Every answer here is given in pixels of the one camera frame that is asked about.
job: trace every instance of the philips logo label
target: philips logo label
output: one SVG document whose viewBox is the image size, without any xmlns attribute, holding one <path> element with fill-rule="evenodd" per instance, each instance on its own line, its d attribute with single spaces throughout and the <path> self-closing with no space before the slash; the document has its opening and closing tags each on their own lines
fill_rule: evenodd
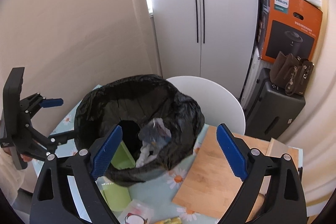
<svg viewBox="0 0 336 224">
<path fill-rule="evenodd" d="M 279 5 L 283 8 L 288 8 L 289 0 L 274 0 L 274 4 Z"/>
</svg>

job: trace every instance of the blue gripper pad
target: blue gripper pad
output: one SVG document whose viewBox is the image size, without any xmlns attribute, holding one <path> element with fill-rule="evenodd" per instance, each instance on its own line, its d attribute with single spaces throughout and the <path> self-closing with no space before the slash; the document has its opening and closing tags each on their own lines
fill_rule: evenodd
<svg viewBox="0 0 336 224">
<path fill-rule="evenodd" d="M 91 152 L 91 176 L 94 180 L 105 175 L 110 162 L 123 139 L 123 131 L 120 126 L 113 128 L 110 134 L 95 140 L 90 147 Z"/>
<path fill-rule="evenodd" d="M 63 99 L 58 98 L 58 99 L 44 99 L 40 103 L 40 107 L 47 108 L 47 107 L 54 107 L 54 106 L 61 106 L 63 105 Z"/>
<path fill-rule="evenodd" d="M 232 139 L 232 133 L 230 132 L 229 134 L 223 125 L 219 125 L 217 127 L 216 135 L 217 142 L 229 162 L 234 175 L 244 181 L 248 177 L 248 173 L 246 171 L 246 159 Z"/>
</svg>

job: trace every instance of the cardboard box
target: cardboard box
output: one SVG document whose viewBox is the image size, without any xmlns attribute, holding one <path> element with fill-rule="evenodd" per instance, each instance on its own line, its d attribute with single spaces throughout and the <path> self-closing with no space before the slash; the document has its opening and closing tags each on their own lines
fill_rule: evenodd
<svg viewBox="0 0 336 224">
<path fill-rule="evenodd" d="M 274 63 L 281 51 L 311 60 L 322 22 L 322 11 L 305 0 L 262 0 L 258 49 Z"/>
</svg>

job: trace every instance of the human hand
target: human hand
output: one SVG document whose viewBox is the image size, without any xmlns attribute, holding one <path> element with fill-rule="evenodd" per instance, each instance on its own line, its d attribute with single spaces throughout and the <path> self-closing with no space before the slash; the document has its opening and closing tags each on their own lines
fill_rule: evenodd
<svg viewBox="0 0 336 224">
<path fill-rule="evenodd" d="M 3 151 L 4 151 L 5 153 L 7 153 L 8 155 L 10 155 L 10 156 L 12 155 L 12 154 L 11 154 L 11 150 L 10 150 L 9 147 L 3 148 Z M 30 162 L 30 161 L 32 160 L 31 157 L 28 157 L 28 156 L 26 156 L 26 155 L 22 155 L 22 154 L 21 154 L 21 158 L 22 158 L 22 160 L 23 160 L 24 162 Z"/>
</svg>

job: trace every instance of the white sleeve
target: white sleeve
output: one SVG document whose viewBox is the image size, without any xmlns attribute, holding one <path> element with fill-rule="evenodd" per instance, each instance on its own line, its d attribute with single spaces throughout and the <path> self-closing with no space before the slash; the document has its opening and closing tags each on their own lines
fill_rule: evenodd
<svg viewBox="0 0 336 224">
<path fill-rule="evenodd" d="M 24 177 L 25 170 L 17 170 L 12 157 L 0 148 L 0 188 L 9 204 L 14 203 Z"/>
</svg>

